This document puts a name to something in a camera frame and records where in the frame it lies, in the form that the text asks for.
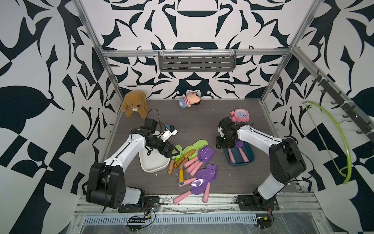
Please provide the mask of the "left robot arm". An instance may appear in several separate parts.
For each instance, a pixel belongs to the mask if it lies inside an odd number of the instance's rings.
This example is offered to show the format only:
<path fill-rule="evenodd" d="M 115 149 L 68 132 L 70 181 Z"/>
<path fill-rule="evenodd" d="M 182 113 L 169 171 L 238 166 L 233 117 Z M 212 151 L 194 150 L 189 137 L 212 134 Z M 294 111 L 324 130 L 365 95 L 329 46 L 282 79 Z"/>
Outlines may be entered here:
<path fill-rule="evenodd" d="M 144 205 L 142 191 L 127 187 L 125 171 L 134 157 L 143 149 L 159 152 L 165 158 L 180 153 L 168 139 L 178 133 L 173 125 L 166 125 L 156 136 L 158 122 L 145 119 L 144 125 L 134 128 L 125 143 L 104 162 L 94 163 L 89 171 L 86 201 L 106 208 L 118 209 L 121 205 Z"/>

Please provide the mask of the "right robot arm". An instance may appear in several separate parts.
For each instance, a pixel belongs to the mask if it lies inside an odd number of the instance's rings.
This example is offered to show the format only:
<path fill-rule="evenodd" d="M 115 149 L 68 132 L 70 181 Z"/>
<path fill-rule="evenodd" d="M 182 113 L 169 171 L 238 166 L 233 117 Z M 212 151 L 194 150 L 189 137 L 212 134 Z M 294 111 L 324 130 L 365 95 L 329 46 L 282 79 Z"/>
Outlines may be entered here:
<path fill-rule="evenodd" d="M 218 132 L 218 149 L 233 148 L 235 142 L 241 140 L 269 156 L 270 174 L 253 192 L 252 206 L 257 209 L 273 204 L 277 193 L 307 169 L 297 143 L 292 138 L 270 136 L 246 123 L 233 122 L 229 117 L 219 121 Z"/>

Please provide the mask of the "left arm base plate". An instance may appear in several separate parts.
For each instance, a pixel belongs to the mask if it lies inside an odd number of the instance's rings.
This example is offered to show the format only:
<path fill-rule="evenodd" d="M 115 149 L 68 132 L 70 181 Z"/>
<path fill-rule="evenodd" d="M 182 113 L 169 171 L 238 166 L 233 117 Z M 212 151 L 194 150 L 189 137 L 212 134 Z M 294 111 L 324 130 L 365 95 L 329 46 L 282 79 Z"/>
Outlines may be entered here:
<path fill-rule="evenodd" d="M 145 196 L 140 199 L 137 204 L 121 205 L 118 209 L 119 213 L 141 213 L 148 208 L 157 208 L 160 203 L 159 196 Z"/>

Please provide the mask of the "purple square scoop pink handle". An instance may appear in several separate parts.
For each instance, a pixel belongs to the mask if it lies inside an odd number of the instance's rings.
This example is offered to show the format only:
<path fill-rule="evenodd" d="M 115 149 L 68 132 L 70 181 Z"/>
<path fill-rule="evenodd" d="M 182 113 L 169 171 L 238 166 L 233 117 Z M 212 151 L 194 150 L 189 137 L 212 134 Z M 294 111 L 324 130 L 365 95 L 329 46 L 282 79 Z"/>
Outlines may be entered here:
<path fill-rule="evenodd" d="M 194 176 L 204 163 L 211 161 L 214 154 L 215 151 L 209 146 L 203 147 L 198 151 L 197 157 L 194 157 L 184 164 L 185 172 L 190 176 Z"/>

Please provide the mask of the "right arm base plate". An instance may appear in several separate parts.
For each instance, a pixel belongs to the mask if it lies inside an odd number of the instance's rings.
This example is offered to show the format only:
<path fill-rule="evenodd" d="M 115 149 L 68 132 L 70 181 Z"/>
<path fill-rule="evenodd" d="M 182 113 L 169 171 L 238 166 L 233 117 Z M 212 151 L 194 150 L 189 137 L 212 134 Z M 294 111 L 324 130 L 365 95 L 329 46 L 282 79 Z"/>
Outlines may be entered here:
<path fill-rule="evenodd" d="M 235 203 L 241 211 L 277 211 L 280 209 L 277 196 L 265 200 L 259 194 L 255 195 L 238 195 Z"/>

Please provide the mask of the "purple pointed shovel pink handle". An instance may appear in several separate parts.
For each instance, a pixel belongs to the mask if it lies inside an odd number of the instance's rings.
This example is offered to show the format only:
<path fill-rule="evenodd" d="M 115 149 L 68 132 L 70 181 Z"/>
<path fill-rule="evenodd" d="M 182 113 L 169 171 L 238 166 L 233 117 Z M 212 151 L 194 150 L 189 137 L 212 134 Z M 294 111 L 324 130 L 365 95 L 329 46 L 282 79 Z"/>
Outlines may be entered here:
<path fill-rule="evenodd" d="M 242 141 L 235 141 L 235 144 L 236 144 L 236 147 L 239 149 L 239 152 L 242 156 L 242 159 L 244 160 L 245 163 L 248 163 L 249 160 L 246 156 L 246 154 L 244 153 L 242 147 L 243 147 L 243 142 Z"/>

